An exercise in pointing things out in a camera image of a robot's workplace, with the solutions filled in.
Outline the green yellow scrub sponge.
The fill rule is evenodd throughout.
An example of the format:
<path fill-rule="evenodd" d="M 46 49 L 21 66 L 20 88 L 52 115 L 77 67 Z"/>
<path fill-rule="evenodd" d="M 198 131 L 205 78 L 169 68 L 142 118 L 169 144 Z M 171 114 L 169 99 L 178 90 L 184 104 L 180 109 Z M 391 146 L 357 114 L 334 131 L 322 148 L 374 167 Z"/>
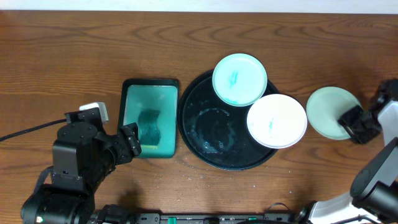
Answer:
<path fill-rule="evenodd" d="M 161 135 L 158 125 L 160 111 L 143 110 L 138 117 L 138 126 L 141 130 L 140 141 L 146 146 L 157 146 L 160 142 Z"/>

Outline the mint green plate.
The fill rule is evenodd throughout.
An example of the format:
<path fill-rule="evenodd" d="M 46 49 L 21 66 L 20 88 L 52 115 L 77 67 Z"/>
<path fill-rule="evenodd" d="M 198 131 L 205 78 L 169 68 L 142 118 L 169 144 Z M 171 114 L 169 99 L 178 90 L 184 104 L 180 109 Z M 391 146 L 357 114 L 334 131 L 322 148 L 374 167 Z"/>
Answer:
<path fill-rule="evenodd" d="M 307 101 L 307 118 L 319 134 L 332 140 L 350 138 L 338 119 L 355 106 L 359 100 L 345 89 L 327 86 L 314 91 Z"/>
<path fill-rule="evenodd" d="M 267 88 L 263 64 L 249 54 L 231 54 L 221 59 L 213 70 L 212 85 L 216 95 L 231 106 L 249 106 Z"/>

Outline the white pink plate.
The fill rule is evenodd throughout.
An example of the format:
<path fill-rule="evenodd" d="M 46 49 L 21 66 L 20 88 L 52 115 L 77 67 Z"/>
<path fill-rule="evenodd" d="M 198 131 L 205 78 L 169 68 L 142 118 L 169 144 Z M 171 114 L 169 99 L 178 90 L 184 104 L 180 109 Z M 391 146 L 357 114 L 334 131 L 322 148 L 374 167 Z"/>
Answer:
<path fill-rule="evenodd" d="M 271 94 L 250 107 L 246 123 L 250 135 L 259 144 L 283 149 L 301 140 L 307 130 L 307 115 L 291 96 Z"/>

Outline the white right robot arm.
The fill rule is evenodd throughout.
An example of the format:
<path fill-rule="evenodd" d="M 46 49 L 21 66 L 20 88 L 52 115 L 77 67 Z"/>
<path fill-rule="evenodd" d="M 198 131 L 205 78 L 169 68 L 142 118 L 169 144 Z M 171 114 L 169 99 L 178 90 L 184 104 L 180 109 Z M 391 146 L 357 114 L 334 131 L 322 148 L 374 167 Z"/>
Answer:
<path fill-rule="evenodd" d="M 357 174 L 347 194 L 310 203 L 294 222 L 397 222 L 397 80 L 379 85 L 368 110 L 355 106 L 337 122 L 356 144 L 382 134 L 384 148 Z"/>

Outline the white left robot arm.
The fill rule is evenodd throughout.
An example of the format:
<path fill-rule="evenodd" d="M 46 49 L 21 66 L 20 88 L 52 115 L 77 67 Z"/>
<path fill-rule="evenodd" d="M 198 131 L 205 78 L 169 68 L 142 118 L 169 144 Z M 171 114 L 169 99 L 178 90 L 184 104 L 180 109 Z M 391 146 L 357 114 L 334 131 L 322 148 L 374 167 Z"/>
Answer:
<path fill-rule="evenodd" d="M 67 123 L 58 130 L 52 146 L 53 165 L 41 172 L 21 208 L 24 223 L 87 223 L 102 181 L 142 151 L 135 123 L 108 135 L 98 108 L 69 112 L 65 117 Z"/>

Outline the black rectangular soapy water tray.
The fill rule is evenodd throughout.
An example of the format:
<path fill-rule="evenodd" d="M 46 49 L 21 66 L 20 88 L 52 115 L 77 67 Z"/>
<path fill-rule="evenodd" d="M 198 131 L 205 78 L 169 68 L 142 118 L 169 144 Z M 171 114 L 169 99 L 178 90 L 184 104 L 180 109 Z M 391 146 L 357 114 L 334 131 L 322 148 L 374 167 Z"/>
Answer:
<path fill-rule="evenodd" d="M 173 79 L 131 78 L 123 82 L 118 125 L 137 124 L 140 158 L 175 155 L 178 91 L 178 81 Z"/>

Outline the round black serving tray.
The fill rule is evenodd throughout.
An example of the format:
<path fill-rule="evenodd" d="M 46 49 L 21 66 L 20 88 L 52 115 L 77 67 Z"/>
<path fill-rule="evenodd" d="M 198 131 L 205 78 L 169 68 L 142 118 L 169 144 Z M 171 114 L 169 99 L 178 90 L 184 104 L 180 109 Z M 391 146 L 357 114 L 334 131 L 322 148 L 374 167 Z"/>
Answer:
<path fill-rule="evenodd" d="M 215 93 L 213 71 L 189 84 L 177 109 L 181 137 L 203 162 L 224 170 L 246 170 L 268 161 L 277 151 L 259 144 L 246 123 L 249 106 L 231 106 Z"/>

